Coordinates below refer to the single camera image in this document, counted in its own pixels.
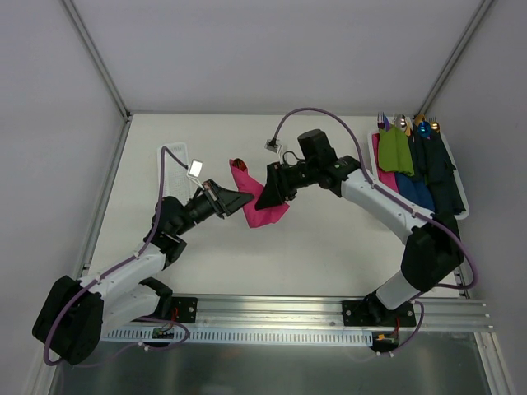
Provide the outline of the gold ornate spoon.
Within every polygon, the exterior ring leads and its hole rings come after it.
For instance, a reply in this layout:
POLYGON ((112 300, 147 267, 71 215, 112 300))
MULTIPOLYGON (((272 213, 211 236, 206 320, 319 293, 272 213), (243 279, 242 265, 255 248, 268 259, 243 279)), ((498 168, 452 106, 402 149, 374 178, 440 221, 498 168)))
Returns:
POLYGON ((246 163, 241 158, 235 158, 233 160, 233 166, 242 171, 247 170, 246 163))

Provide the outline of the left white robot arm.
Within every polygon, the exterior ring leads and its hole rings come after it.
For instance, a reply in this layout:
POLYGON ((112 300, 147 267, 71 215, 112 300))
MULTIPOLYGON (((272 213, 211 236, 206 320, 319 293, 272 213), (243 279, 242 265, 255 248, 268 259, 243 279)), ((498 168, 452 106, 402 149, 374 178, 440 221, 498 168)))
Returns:
POLYGON ((102 272, 52 286, 32 335, 70 365, 82 363, 112 330, 143 316, 162 321, 172 310, 172 290, 156 279, 183 253, 182 235, 211 216, 223 219, 254 200, 206 180, 187 203, 159 197, 142 247, 102 272))

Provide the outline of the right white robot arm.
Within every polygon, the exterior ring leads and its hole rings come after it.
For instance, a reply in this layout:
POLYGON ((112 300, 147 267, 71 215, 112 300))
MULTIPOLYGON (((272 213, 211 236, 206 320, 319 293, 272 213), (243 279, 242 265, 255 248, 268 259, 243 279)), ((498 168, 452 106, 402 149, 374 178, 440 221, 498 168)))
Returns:
POLYGON ((296 197, 300 188, 313 184, 357 204, 387 226, 403 243, 400 269, 383 285, 351 308, 343 309, 349 326, 388 326, 399 309, 439 283, 463 261, 459 228, 454 216, 412 208, 351 156, 339 157, 325 132, 315 129, 298 137, 303 154, 296 164, 273 162, 255 208, 275 208, 296 197))

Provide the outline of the green rolled napkin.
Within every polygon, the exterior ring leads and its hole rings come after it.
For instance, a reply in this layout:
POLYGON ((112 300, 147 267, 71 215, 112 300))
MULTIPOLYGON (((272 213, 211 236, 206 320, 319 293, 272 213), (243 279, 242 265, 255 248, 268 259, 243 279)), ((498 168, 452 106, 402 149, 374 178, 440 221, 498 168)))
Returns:
POLYGON ((408 137, 399 128, 392 126, 387 131, 380 131, 378 165, 384 172, 415 175, 408 137))

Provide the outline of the blue rolled napkin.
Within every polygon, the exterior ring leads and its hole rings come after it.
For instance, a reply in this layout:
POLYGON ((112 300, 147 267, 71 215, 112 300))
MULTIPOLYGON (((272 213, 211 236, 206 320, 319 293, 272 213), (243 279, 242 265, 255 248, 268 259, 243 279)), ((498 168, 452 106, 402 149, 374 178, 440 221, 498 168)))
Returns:
POLYGON ((396 173, 395 180, 401 196, 420 207, 436 211, 431 192, 423 181, 413 181, 402 173, 396 173))

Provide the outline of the dark navy rolled napkin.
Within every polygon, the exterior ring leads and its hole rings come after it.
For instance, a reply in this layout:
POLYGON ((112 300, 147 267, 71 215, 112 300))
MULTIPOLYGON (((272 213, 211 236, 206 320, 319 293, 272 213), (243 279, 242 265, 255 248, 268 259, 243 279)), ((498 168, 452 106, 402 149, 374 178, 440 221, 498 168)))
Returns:
POLYGON ((422 138, 418 132, 412 132, 408 137, 408 145, 413 161, 413 181, 425 182, 427 174, 426 155, 422 145, 422 138))

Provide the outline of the dark teal rolled napkin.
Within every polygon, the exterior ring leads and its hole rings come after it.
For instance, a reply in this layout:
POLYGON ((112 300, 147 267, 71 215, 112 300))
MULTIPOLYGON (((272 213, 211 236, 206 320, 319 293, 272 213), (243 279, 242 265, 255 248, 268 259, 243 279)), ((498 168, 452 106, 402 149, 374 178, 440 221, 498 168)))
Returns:
POLYGON ((431 136, 424 139, 422 144, 427 162, 427 186, 431 192, 436 213, 461 214, 465 208, 455 182, 455 166, 441 135, 431 132, 431 136))

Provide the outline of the white napkin tray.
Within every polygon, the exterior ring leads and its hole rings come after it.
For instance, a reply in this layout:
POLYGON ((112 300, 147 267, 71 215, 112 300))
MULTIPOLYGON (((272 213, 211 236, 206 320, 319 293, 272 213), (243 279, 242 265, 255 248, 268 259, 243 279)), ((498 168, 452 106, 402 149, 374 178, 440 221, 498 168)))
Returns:
POLYGON ((427 121, 405 130, 397 123, 381 124, 368 137, 374 177, 419 207, 465 218, 468 208, 443 136, 427 121))

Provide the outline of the white slotted cutlery basket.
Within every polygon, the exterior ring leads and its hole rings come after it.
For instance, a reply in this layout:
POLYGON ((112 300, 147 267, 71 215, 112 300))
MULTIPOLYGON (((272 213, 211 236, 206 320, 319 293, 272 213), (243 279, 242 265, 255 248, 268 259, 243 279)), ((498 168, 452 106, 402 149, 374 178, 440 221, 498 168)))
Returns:
MULTIPOLYGON (((158 179, 161 179, 161 158, 162 147, 166 146, 184 165, 189 163, 187 145, 184 142, 167 143, 157 148, 157 173, 158 179)), ((183 205, 192 197, 191 182, 187 178, 187 170, 181 167, 168 153, 165 158, 163 197, 172 196, 177 198, 183 205)))

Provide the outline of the purple fork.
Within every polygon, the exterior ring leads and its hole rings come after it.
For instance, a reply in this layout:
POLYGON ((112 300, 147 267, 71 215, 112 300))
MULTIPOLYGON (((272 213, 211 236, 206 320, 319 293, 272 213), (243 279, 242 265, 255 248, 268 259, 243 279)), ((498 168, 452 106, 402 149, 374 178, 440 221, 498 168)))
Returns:
POLYGON ((380 130, 389 130, 389 120, 384 112, 379 112, 377 114, 377 127, 380 130))

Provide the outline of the silver spoon in tray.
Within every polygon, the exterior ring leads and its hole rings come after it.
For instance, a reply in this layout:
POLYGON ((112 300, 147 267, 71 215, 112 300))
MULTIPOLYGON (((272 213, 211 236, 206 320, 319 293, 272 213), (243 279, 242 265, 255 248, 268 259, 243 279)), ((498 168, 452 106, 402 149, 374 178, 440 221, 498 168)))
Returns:
POLYGON ((412 127, 404 114, 397 114, 395 116, 394 125, 397 126, 401 131, 403 131, 407 136, 411 135, 412 127))

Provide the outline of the blue spoon in tray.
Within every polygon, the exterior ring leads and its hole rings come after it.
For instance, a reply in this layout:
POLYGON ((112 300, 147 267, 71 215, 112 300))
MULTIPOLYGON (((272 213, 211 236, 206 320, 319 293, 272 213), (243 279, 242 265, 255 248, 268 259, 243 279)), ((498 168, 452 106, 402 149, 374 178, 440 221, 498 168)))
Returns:
POLYGON ((423 120, 418 125, 418 133, 422 138, 429 138, 431 136, 431 125, 426 120, 423 120))

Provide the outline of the gold spoon in tray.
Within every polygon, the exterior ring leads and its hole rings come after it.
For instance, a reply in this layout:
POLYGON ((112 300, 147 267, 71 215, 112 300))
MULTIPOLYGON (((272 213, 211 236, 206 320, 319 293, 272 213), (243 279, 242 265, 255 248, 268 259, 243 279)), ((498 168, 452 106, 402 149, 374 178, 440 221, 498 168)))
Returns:
POLYGON ((441 126, 440 124, 437 122, 437 120, 434 118, 430 121, 430 125, 431 125, 431 130, 436 132, 436 133, 440 133, 441 132, 441 126))

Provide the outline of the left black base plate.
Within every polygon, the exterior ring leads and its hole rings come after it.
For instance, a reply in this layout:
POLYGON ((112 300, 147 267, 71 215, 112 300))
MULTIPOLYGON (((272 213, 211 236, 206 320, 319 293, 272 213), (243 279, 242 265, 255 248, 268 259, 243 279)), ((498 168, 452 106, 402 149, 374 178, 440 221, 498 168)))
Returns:
POLYGON ((168 318, 177 323, 195 323, 198 312, 198 298, 173 296, 168 318))

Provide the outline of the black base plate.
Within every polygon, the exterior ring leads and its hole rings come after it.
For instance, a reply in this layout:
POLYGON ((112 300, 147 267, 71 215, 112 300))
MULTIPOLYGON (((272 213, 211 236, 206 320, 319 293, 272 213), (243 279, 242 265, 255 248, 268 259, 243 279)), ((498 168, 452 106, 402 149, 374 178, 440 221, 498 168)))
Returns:
POLYGON ((413 305, 409 302, 396 309, 387 309, 375 295, 368 295, 362 300, 343 300, 341 307, 346 327, 413 328, 417 325, 413 305))
POLYGON ((168 318, 177 323, 195 323, 198 312, 198 298, 173 296, 168 318))

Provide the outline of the aluminium mounting rail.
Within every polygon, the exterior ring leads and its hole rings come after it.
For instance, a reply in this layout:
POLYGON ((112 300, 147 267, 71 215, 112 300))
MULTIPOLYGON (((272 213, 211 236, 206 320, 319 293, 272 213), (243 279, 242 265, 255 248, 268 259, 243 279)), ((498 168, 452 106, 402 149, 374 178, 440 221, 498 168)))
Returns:
MULTIPOLYGON (((341 302, 352 297, 298 297, 257 295, 184 295, 198 298, 194 326, 207 328, 358 329, 397 327, 346 327, 341 302)), ((464 298, 424 298, 413 304, 417 323, 429 332, 494 332, 486 303, 464 298)))

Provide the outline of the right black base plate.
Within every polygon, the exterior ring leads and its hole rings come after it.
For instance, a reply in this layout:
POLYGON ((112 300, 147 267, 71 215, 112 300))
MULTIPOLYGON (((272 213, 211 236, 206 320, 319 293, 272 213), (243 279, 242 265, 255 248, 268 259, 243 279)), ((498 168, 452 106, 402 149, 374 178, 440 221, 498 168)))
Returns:
POLYGON ((375 295, 368 295, 362 300, 343 300, 341 307, 346 327, 413 328, 417 325, 413 305, 409 302, 396 309, 387 309, 375 295))

